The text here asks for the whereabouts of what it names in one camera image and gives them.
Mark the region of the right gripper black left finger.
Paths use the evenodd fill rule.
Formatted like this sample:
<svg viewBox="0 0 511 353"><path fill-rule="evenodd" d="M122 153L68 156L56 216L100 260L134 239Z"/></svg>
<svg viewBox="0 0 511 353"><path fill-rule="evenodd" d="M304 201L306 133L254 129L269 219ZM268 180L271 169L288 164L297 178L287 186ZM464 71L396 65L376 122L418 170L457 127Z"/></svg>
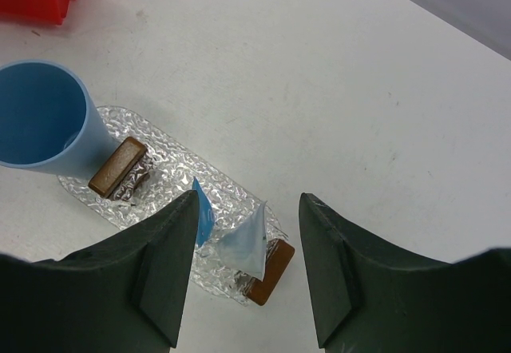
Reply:
<svg viewBox="0 0 511 353"><path fill-rule="evenodd" d="M168 352L178 340L196 242L189 190L62 260L1 257L4 352Z"/></svg>

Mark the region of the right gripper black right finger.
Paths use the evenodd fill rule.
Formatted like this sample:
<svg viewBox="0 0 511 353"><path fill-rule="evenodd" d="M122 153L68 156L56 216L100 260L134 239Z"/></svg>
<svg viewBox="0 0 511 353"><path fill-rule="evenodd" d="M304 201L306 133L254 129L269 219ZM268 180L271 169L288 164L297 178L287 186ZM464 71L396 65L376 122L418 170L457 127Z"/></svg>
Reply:
<svg viewBox="0 0 511 353"><path fill-rule="evenodd" d="M509 351L509 249L441 262L384 240L310 193L300 197L299 230L324 351Z"/></svg>

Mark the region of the white toothpaste tube green cap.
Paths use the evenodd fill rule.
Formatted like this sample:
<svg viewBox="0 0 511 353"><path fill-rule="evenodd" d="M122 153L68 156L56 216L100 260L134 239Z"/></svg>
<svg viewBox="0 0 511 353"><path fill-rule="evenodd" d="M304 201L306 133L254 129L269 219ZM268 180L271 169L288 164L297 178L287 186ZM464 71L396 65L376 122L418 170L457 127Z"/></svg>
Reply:
<svg viewBox="0 0 511 353"><path fill-rule="evenodd" d="M265 208L264 201L236 229L223 236L216 246L223 265L258 280L263 280L266 267Z"/></svg>

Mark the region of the blue plastic cup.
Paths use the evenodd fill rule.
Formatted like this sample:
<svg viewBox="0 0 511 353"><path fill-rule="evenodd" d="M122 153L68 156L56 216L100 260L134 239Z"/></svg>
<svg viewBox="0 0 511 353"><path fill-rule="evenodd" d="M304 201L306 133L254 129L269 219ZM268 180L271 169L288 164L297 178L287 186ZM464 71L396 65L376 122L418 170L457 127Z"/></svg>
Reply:
<svg viewBox="0 0 511 353"><path fill-rule="evenodd" d="M1 164L88 180L117 149L81 79L50 61L1 68Z"/></svg>

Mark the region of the blue toothpaste tube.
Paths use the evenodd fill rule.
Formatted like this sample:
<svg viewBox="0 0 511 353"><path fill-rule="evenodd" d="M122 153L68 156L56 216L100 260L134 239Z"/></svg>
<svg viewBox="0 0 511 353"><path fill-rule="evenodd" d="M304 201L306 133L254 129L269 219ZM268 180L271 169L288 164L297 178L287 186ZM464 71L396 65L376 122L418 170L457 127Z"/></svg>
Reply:
<svg viewBox="0 0 511 353"><path fill-rule="evenodd" d="M192 189L197 192L199 199L199 217L196 234L196 246L201 248L209 240L212 230L215 226L216 219L212 204L204 193L202 187L200 186L200 182L196 177L193 178Z"/></svg>

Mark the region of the clear textured holder with wood ends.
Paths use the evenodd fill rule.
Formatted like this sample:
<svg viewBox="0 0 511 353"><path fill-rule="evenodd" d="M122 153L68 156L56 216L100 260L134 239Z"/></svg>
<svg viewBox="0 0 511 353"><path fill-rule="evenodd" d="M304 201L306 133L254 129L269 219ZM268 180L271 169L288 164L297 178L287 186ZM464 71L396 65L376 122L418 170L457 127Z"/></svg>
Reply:
<svg viewBox="0 0 511 353"><path fill-rule="evenodd" d="M148 149L143 143L133 137L127 137L92 177L88 183L89 188L102 198L113 198L118 187L147 152Z"/></svg>

